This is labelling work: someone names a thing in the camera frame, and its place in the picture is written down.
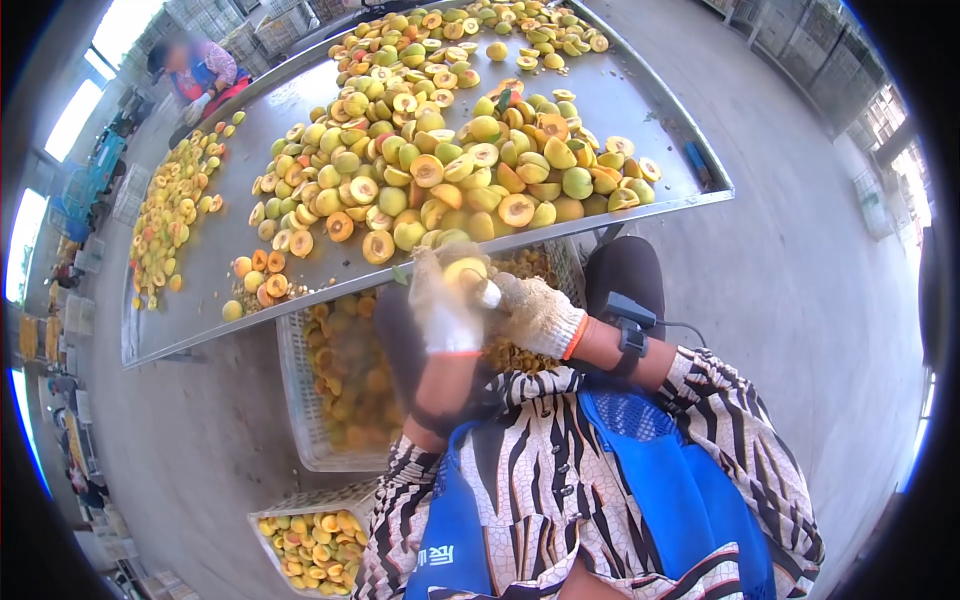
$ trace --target blue mesh apron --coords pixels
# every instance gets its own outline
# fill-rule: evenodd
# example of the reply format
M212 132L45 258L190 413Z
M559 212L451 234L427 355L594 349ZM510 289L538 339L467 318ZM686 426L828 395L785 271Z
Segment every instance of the blue mesh apron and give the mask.
M615 452L653 537L663 575L679 580L725 543L739 545L740 584L751 600L773 600L776 587L766 539L743 496L696 444L642 392L621 380L588 375L577 398ZM405 598L425 600L429 588L491 594L487 545L476 498L460 472L457 444L477 421L450 436L434 485L430 518Z
M407 580L407 600L426 600L429 588L491 593L487 544L473 489L460 472L457 444L479 421L457 427L437 472L430 518L423 531L417 568Z
M777 596L767 541L730 478L642 392L592 373L577 399L615 452L653 537L663 575L678 580L725 543L739 545L740 585L747 598Z

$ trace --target blue cart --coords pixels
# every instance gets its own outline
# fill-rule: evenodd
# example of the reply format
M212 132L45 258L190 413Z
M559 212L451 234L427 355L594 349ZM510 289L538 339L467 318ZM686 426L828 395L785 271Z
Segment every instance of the blue cart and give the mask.
M110 211L109 203L98 196L109 194L113 178L126 173L127 165L120 160L126 147L127 142L114 130L104 129L86 165L64 162L62 180L54 185L60 192L50 199L47 223L70 241L85 242Z

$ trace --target white glove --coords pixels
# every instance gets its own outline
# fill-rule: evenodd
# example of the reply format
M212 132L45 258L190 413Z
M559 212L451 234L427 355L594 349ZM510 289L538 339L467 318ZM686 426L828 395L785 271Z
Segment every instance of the white glove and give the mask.
M493 283L503 295L501 306L510 317L500 325L500 334L517 346L567 359L580 342L587 326L587 313L576 308L563 292L540 277L517 279L500 273Z
M483 346L483 319L467 305L464 295L444 283L443 266L466 256L489 263L476 244L447 244L435 252L424 246L413 251L414 277L410 307L423 332L427 354L479 354Z
M204 108L210 103L210 94L204 92L200 95L200 98L193 101L193 103L186 108L186 112L183 113L183 120L186 121L187 125L196 125L200 121L200 117L204 115Z

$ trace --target metal table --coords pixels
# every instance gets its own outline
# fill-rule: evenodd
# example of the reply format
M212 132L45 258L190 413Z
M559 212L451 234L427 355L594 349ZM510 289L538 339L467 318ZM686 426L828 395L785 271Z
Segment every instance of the metal table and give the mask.
M462 5L462 1L444 1L426 8ZM733 197L733 185L717 156L660 77L596 14L577 0L566 0L564 5L595 24L610 40L611 50L569 58L568 77L551 70L539 72L539 69L539 74L534 75L533 71L521 71L514 62L519 54L517 49L529 45L519 33L498 36L484 28L474 36L464 36L458 41L480 44L470 62L480 74L481 83L455 92L454 105L444 110L446 126L459 129L471 117L476 100L504 78L519 76L525 83L524 95L540 93L551 98L553 89L568 88L577 95L575 104L584 125L601 142L610 135L629 137L636 144L637 156L648 156L660 166L663 178L655 186L657 201L495 239L481 245L486 252L525 247L546 239L601 228L607 229L605 238L610 238L627 222ZM337 27L335 22L324 30L332 31ZM164 290L158 311L133 310L132 269L127 270L121 316L121 357L125 369L182 352L207 340L318 302L384 283L392 279L393 266L412 272L407 252L398 252L383 265L372 265L361 253L362 232L355 233L346 243L336 244L322 235L324 221L321 220L311 228L315 241L313 251L305 259L291 257L284 272L291 282L305 285L315 292L232 323L224 323L221 316L224 302L232 298L230 287L237 282L230 261L237 256L250 256L257 248L270 250L269 243L261 242L255 229L247 224L253 205L258 200L267 199L266 195L262 198L251 195L253 180L263 174L271 161L270 146L274 140L282 137L295 123L306 122L312 107L325 107L336 96L339 90L335 82L337 67L327 58L326 51L340 39L340 35L333 36L290 58L225 103L200 125L204 131L211 131L216 122L228 120L236 110L243 109L247 113L246 120L227 140L227 154L220 172L211 178L210 186L205 190L207 194L222 194L225 206L219 213L201 215L199 226L191 228L190 242L178 253L183 289L178 293ZM484 48L493 41L507 44L507 60L493 62L487 59ZM687 141L693 143L703 158L711 184L702 184L696 168L684 153Z

